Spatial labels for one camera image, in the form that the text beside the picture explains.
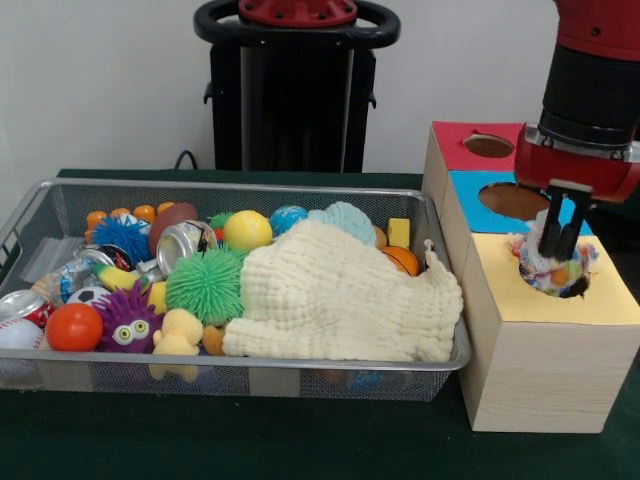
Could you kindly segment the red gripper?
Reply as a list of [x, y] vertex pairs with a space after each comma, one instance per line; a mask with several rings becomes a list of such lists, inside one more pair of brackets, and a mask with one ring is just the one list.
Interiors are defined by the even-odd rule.
[[617, 158], [613, 151], [587, 149], [543, 136], [534, 123], [522, 126], [515, 150], [516, 181], [529, 187], [565, 188], [590, 193], [567, 193], [574, 203], [571, 220], [562, 228], [559, 214], [564, 193], [549, 189], [550, 204], [538, 244], [543, 257], [572, 258], [591, 197], [599, 201], [622, 203], [639, 184], [639, 143], [622, 150]]

